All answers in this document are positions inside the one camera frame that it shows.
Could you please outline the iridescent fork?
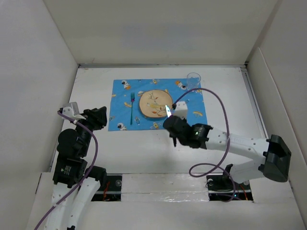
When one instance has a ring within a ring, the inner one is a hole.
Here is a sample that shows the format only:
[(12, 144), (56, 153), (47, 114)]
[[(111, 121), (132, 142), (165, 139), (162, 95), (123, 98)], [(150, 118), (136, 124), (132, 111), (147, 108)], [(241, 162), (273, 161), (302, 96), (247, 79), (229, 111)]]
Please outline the iridescent fork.
[(133, 104), (135, 101), (135, 93), (130, 94), (130, 101), (131, 101), (131, 112), (130, 112), (130, 125), (133, 123)]

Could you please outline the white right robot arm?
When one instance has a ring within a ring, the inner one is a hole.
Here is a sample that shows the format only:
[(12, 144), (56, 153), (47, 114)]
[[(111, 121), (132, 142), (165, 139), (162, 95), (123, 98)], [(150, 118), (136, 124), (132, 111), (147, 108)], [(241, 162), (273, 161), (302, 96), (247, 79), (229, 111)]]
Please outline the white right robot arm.
[(288, 180), (292, 154), (278, 135), (271, 135), (267, 139), (228, 135), (205, 124), (190, 126), (185, 119), (174, 115), (164, 121), (163, 127), (169, 132), (171, 138), (178, 140), (183, 146), (193, 149), (227, 150), (249, 158), (250, 160), (246, 163), (227, 165), (227, 174), (222, 176), (222, 183), (228, 189), (245, 181), (262, 177), (280, 183)]

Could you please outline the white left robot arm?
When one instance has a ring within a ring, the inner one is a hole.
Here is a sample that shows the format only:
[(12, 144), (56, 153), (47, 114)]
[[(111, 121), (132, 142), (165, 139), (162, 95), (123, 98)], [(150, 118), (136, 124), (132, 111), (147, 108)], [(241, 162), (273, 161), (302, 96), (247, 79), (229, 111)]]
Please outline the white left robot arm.
[(106, 111), (103, 106), (79, 113), (77, 103), (68, 103), (58, 110), (62, 119), (76, 127), (65, 129), (58, 136), (51, 207), (36, 230), (40, 226), (46, 230), (76, 230), (95, 193), (107, 185), (106, 169), (94, 164), (98, 155), (94, 131), (107, 125)]

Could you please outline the clear plastic cup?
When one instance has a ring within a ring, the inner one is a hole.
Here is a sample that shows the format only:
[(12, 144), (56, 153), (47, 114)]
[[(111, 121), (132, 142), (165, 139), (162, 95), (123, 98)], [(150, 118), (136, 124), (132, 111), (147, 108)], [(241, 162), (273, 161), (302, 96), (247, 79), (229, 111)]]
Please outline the clear plastic cup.
[(199, 87), (201, 76), (196, 72), (191, 72), (187, 75), (187, 89), (192, 90)]

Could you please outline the iridescent knife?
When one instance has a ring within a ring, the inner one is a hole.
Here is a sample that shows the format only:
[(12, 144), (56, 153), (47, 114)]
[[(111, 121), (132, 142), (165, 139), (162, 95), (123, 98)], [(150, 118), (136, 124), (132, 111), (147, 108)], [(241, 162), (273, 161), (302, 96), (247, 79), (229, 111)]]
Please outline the iridescent knife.
[[(167, 105), (165, 106), (165, 111), (166, 111), (167, 117), (170, 117), (172, 115), (171, 114), (171, 110), (170, 110), (170, 108)], [(172, 138), (173, 145), (174, 145), (174, 147), (176, 147), (177, 146), (177, 139), (176, 139), (176, 137), (172, 136), (171, 133), (169, 133), (169, 137)]]

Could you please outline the beige bird-pattern plate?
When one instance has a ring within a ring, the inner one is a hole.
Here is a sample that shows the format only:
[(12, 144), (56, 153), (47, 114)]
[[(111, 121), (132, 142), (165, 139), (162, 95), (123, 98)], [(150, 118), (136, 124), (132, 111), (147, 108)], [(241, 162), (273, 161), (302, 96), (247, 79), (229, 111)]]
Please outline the beige bird-pattern plate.
[(173, 104), (171, 95), (163, 90), (150, 90), (144, 92), (139, 100), (140, 112), (147, 118), (166, 117), (166, 106)]

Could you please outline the blue space-print cloth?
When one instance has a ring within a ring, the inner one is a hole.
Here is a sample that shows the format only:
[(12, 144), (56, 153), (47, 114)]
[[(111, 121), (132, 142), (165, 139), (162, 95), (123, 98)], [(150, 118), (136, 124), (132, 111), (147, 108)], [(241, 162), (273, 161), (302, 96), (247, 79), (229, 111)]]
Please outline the blue space-print cloth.
[[(114, 80), (109, 114), (109, 131), (158, 130), (162, 129), (163, 118), (147, 118), (139, 109), (139, 100), (144, 92), (163, 90), (168, 92), (173, 102), (187, 91), (186, 79), (132, 79)], [(133, 123), (130, 125), (130, 94), (135, 93)]]

